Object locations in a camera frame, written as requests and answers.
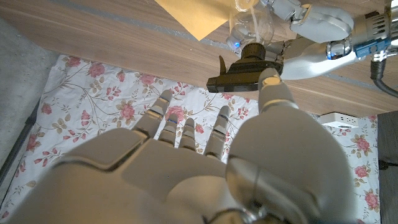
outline floral fabric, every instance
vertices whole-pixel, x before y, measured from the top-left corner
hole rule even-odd
[[[198,153],[203,153],[220,108],[229,106],[224,162],[239,127],[258,114],[255,100],[209,93],[186,83],[61,55],[51,69],[37,122],[25,141],[22,148],[25,154],[1,205],[0,222],[7,220],[51,163],[105,131],[132,128],[164,90],[173,95],[165,118],[172,113],[178,116],[176,144],[185,121],[193,118]],[[353,212],[358,223],[379,223],[377,119],[361,118],[359,125],[357,129],[327,130],[341,144],[349,160],[355,186],[353,194],[358,201]]]

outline robotic arm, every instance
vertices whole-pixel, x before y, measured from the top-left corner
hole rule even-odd
[[[371,78],[382,91],[398,97],[398,92],[386,86],[381,78],[386,66],[386,58],[398,52],[397,0],[391,2],[391,7],[379,15],[377,12],[359,16],[355,20],[344,10],[337,7],[317,5],[301,5],[297,0],[263,0],[263,10],[269,8],[277,16],[290,22],[290,29],[300,35],[295,40],[275,42],[266,46],[257,64],[265,60],[283,64],[282,78],[297,80],[312,78],[330,73],[346,65],[362,61],[366,56],[372,57]],[[220,76],[210,78],[207,87],[212,92],[222,91],[254,91],[262,68],[249,72],[246,68],[252,64],[246,63],[247,55],[243,49],[246,39],[255,36],[250,27],[231,28],[227,43],[241,59],[233,63],[228,72],[221,61]]]

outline black cable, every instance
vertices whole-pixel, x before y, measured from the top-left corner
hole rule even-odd
[[[398,91],[394,90],[393,88],[387,86],[381,79],[380,80],[373,80],[374,84],[383,92],[390,94],[391,96],[398,98]]]
[[[381,79],[383,78],[384,69],[386,67],[386,59],[381,62],[371,61],[371,79],[374,84],[383,92],[398,98],[398,91],[388,87]]]
[[[38,108],[39,108],[39,102],[37,102],[35,108],[33,109],[32,114],[26,119],[24,129],[19,134],[17,141],[15,142],[15,145],[12,147],[10,153],[7,156],[7,159],[4,161],[4,164],[0,169],[0,185],[2,185],[2,182],[6,178],[12,163],[17,157],[19,150],[21,149],[27,135],[29,134],[30,129],[33,127],[33,125],[36,122],[36,115]]]

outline white robotic hand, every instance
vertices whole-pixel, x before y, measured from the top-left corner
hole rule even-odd
[[[317,43],[342,40],[354,28],[350,14],[338,7],[301,5],[298,0],[266,0],[271,10],[285,21],[290,29]]]
[[[228,107],[205,155],[195,151],[192,119],[178,149],[175,114],[153,139],[172,98],[167,90],[132,130],[110,130],[62,157],[9,223],[351,223],[342,149],[297,108],[277,70],[265,69],[259,83],[260,115],[240,128],[227,165],[219,158]]]

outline clear plastic bottle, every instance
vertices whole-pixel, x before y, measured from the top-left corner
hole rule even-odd
[[[273,35],[271,14],[264,0],[231,0],[226,41],[236,54],[253,42],[267,46]]]

